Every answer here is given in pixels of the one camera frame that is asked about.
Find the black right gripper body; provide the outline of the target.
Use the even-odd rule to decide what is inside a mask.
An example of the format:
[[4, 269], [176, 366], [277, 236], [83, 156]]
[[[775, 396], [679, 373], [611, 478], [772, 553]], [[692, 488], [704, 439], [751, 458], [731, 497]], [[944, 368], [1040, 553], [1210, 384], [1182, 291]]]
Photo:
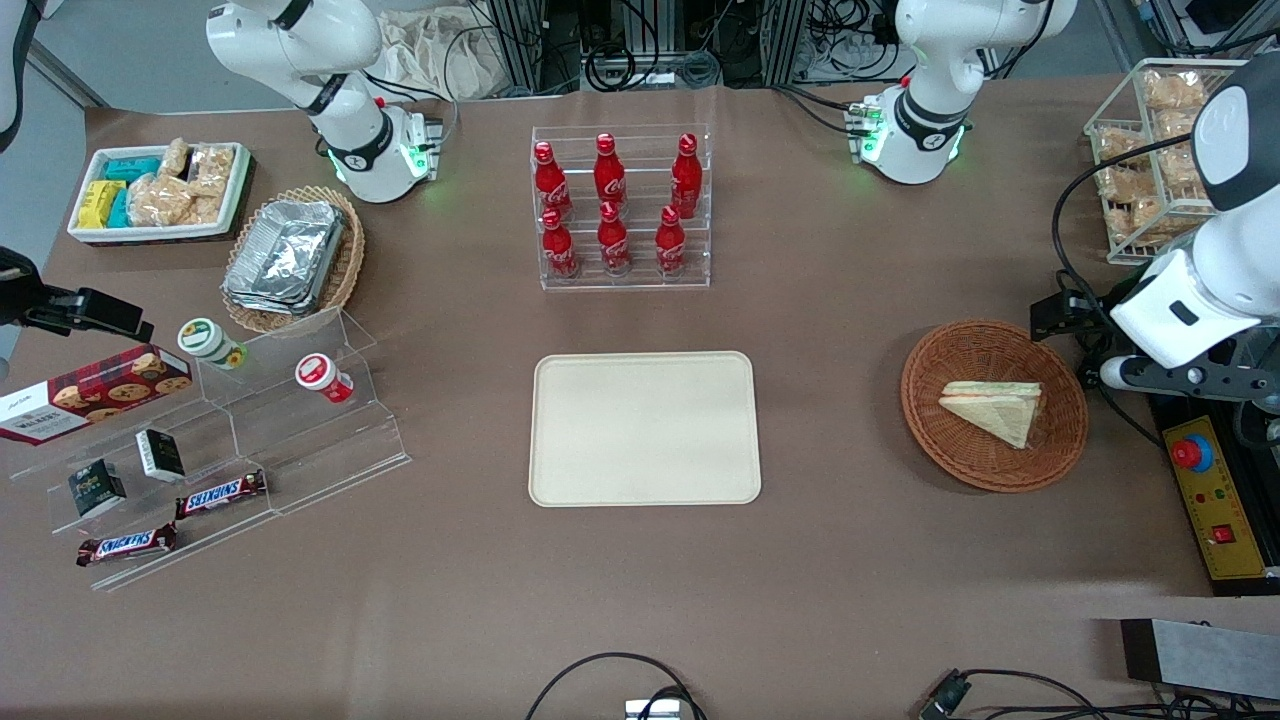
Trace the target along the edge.
[[19, 252], [1, 246], [1, 325], [47, 329], [42, 322], [29, 316], [47, 300], [49, 292], [36, 265]]

